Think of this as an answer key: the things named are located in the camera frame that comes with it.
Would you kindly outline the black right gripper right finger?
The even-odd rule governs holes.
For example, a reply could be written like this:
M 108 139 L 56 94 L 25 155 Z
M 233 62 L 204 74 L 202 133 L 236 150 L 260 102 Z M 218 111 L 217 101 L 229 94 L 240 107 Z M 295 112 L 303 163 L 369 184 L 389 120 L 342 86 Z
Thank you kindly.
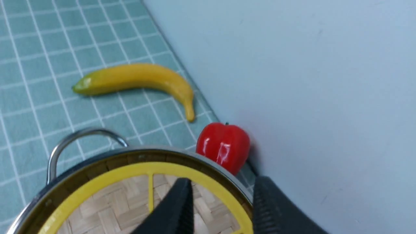
M 267 176 L 258 176 L 253 190 L 254 234 L 326 234 Z

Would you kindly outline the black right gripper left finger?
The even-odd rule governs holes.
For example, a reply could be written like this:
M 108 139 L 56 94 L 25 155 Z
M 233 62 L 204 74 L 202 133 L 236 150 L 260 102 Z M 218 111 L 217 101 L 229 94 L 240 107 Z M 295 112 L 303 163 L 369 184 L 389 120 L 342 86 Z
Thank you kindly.
M 190 179 L 178 178 L 157 207 L 133 234 L 193 234 L 193 189 Z

